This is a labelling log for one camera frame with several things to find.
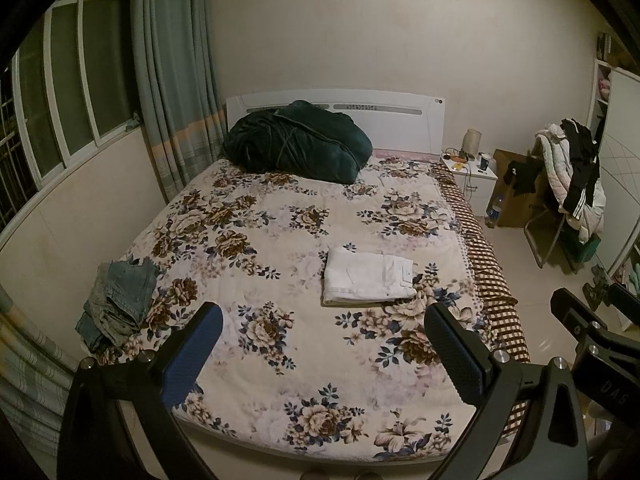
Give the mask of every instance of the white headboard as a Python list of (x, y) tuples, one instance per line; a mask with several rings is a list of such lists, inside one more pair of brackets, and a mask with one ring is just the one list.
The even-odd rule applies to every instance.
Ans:
[(251, 112), (286, 106), (297, 99), (348, 114), (375, 149), (434, 155), (442, 150), (444, 99), (402, 92), (320, 88), (230, 97), (226, 100), (228, 128)]

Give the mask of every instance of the drawer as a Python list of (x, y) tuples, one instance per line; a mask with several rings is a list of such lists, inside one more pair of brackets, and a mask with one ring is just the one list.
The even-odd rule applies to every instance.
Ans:
[(472, 176), (466, 179), (464, 174), (454, 174), (453, 178), (471, 206), (475, 216), (484, 216), (486, 208), (494, 192), (495, 180)]

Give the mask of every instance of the dark green blanket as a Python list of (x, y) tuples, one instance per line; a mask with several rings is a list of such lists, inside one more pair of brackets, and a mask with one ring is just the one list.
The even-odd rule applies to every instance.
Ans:
[(281, 170), (353, 184), (373, 148), (348, 115), (294, 101), (241, 118), (227, 134), (223, 151), (252, 173)]

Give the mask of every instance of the metal screw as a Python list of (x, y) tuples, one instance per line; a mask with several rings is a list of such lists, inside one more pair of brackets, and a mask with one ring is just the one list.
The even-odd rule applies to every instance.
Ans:
[(554, 364), (556, 365), (556, 368), (560, 368), (561, 370), (564, 370), (568, 366), (563, 357), (554, 357)]
[(141, 363), (150, 363), (151, 361), (154, 360), (154, 357), (156, 357), (156, 351), (155, 350), (151, 350), (151, 349), (147, 349), (147, 350), (143, 350), (142, 352), (140, 352), (136, 359), (138, 361), (140, 361)]
[(82, 361), (80, 361), (80, 367), (82, 368), (82, 370), (90, 370), (95, 366), (95, 364), (96, 362), (93, 357), (85, 357), (84, 359), (82, 359)]
[(505, 352), (504, 350), (496, 350), (494, 352), (494, 358), (499, 363), (505, 363), (509, 359), (511, 359), (511, 356), (507, 352)]

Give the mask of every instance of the power cord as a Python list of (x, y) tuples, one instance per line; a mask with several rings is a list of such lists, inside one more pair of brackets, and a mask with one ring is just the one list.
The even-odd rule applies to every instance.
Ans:
[[(460, 154), (460, 150), (456, 148), (446, 148), (444, 153), (449, 156), (458, 156)], [(462, 182), (462, 196), (465, 197), (467, 201), (471, 200), (474, 195), (474, 188), (471, 185), (471, 161), (469, 159), (466, 160), (466, 173), (465, 178)]]

